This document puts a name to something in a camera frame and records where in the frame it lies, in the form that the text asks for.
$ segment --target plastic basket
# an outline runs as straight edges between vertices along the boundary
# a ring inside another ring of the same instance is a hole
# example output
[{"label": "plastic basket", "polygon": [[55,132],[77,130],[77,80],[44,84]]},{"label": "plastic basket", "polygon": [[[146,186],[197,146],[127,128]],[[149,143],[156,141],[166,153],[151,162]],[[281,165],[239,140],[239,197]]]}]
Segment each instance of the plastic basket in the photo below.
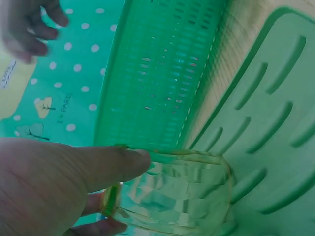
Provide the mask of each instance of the plastic basket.
[{"label": "plastic basket", "polygon": [[226,2],[126,0],[105,75],[96,145],[178,145]]}]

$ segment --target glass cup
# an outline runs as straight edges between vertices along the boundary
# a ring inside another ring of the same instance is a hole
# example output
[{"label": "glass cup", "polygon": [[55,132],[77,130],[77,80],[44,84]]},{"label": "glass cup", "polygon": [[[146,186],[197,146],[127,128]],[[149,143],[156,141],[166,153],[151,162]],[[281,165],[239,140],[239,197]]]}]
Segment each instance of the glass cup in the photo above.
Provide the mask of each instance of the glass cup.
[{"label": "glass cup", "polygon": [[107,188],[101,213],[170,236],[216,231],[231,200],[232,178],[224,158],[193,150],[148,152],[149,169],[132,181]]}]

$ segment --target fingernail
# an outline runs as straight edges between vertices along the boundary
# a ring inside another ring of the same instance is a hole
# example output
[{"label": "fingernail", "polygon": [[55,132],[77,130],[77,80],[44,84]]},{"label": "fingernail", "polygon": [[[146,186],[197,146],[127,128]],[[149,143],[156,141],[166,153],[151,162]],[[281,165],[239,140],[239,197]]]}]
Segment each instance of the fingernail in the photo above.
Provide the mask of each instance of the fingernail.
[{"label": "fingernail", "polygon": [[147,151],[144,151],[144,150],[135,150],[135,151],[143,157],[150,158],[150,155]]},{"label": "fingernail", "polygon": [[148,152],[144,151],[144,150],[133,150],[131,151],[135,154],[135,152],[137,153],[136,155],[133,154],[133,157],[135,159],[135,167],[137,169],[141,169],[143,171],[146,171],[151,163],[150,160],[150,155]]}]

